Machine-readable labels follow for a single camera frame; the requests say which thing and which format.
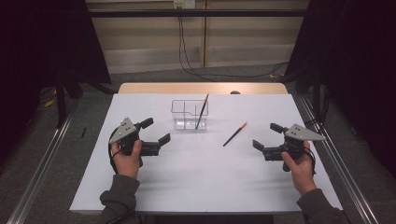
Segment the human hand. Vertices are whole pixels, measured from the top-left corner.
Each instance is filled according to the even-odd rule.
[[[116,163],[119,175],[127,175],[131,178],[137,179],[137,173],[139,172],[139,155],[141,149],[142,141],[136,140],[134,142],[132,154],[127,156],[124,155],[122,151],[120,151],[119,143],[111,144],[111,152],[114,155],[113,160]]]
[[[304,147],[310,148],[309,143],[304,141]],[[283,161],[291,170],[293,185],[303,196],[307,192],[316,189],[314,175],[312,174],[311,158],[305,153],[298,159],[294,160],[288,152],[282,152]]]

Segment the white table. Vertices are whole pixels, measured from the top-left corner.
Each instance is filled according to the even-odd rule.
[[[172,140],[160,156],[144,157],[139,171],[136,211],[143,214],[267,214],[300,211],[290,173],[282,161],[265,161],[253,148],[255,139],[277,147],[283,134],[270,123],[290,127],[303,124],[288,94],[209,96],[206,131],[176,131],[171,115],[172,100],[205,99],[205,94],[116,94],[108,110],[85,175],[70,207],[81,214],[103,210],[100,194],[110,188],[114,171],[109,164],[107,142],[112,131],[129,117],[132,122],[154,118],[140,132],[141,139],[157,141],[166,133]],[[247,126],[226,147],[222,145],[243,123]],[[315,180],[332,206],[342,206],[317,156]]]

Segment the transparent box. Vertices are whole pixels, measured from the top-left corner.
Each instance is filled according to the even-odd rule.
[[[201,119],[199,119],[204,103],[205,103],[204,100],[172,101],[172,117],[174,121],[174,128],[176,130],[186,130],[186,129],[205,130],[207,126],[207,116],[209,114],[208,101],[206,101]]]

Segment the pencil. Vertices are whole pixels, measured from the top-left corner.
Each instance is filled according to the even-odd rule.
[[[239,132],[241,132],[241,130],[247,125],[247,122],[245,122],[244,124],[242,124],[242,126],[240,128],[238,128],[238,130],[236,130],[236,132],[233,134],[233,136],[230,137],[230,139],[227,140],[227,142],[224,143],[224,147],[225,145],[227,145]]]
[[[199,122],[201,121],[202,115],[204,114],[204,110],[205,110],[205,106],[206,106],[206,102],[207,102],[207,97],[209,97],[209,93],[206,95],[206,98],[204,100],[204,105],[202,106],[201,113],[199,115],[198,122],[197,122],[197,125],[195,126],[195,129],[198,129]]]

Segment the sleeve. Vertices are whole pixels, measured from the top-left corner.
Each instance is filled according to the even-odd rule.
[[[344,223],[340,209],[332,207],[321,189],[309,191],[297,202],[311,224]]]
[[[105,209],[102,211],[99,222],[108,223],[128,211],[135,210],[136,197],[134,194],[139,188],[139,181],[126,175],[114,175],[110,190],[106,190],[100,196],[100,201]],[[137,223],[134,213],[125,218],[121,223]]]

